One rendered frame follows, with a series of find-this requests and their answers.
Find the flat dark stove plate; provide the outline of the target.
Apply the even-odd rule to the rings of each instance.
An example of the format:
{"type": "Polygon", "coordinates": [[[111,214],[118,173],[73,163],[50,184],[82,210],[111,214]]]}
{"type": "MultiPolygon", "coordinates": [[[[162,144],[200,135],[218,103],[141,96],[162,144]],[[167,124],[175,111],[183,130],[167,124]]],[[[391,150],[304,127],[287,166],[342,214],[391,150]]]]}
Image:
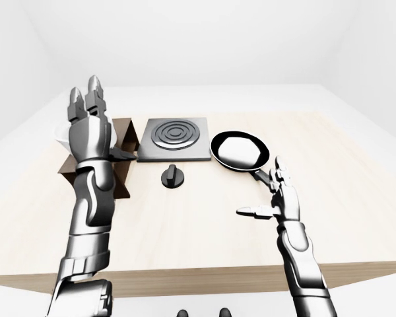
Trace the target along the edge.
{"type": "Polygon", "coordinates": [[[137,156],[139,162],[211,160],[207,119],[149,119],[137,156]]]}

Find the round black knob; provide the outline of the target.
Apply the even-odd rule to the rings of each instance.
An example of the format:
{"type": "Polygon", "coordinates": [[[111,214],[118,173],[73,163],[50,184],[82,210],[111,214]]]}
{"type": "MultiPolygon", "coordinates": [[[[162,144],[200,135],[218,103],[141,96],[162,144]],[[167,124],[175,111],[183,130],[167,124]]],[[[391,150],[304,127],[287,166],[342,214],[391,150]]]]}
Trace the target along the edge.
{"type": "Polygon", "coordinates": [[[184,182],[184,173],[175,164],[170,164],[161,175],[162,185],[169,189],[180,187],[184,182]]]}

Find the black frying pan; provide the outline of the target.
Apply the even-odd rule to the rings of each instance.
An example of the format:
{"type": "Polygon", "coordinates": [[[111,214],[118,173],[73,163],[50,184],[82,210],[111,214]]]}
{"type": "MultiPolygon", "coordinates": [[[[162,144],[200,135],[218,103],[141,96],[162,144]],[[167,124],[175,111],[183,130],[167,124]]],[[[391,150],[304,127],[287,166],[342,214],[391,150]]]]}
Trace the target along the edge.
{"type": "Polygon", "coordinates": [[[227,169],[249,172],[255,180],[269,185],[269,175],[262,171],[268,163],[270,150],[255,135],[244,131],[223,131],[211,140],[213,157],[227,169]]]}

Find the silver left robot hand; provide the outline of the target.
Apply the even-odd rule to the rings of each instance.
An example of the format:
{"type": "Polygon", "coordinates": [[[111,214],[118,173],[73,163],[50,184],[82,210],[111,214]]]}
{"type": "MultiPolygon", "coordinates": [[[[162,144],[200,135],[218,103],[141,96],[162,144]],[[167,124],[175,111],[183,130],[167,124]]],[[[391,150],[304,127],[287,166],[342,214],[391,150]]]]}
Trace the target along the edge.
{"type": "Polygon", "coordinates": [[[85,96],[77,87],[72,88],[67,107],[71,124],[69,146],[78,163],[95,159],[120,162],[137,158],[112,145],[112,125],[106,110],[104,91],[96,75],[89,78],[85,96]]]}

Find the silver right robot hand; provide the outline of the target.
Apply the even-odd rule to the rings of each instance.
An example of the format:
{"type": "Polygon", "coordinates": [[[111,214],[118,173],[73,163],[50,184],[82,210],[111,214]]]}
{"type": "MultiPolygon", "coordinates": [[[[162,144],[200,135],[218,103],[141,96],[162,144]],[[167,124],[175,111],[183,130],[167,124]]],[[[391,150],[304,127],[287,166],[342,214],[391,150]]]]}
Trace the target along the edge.
{"type": "Polygon", "coordinates": [[[275,157],[275,167],[269,173],[262,170],[252,172],[255,180],[262,181],[272,193],[270,205],[257,207],[241,207],[238,215],[254,217],[256,219],[276,218],[277,221],[299,221],[300,205],[295,187],[291,184],[290,173],[281,156],[275,157]]]}

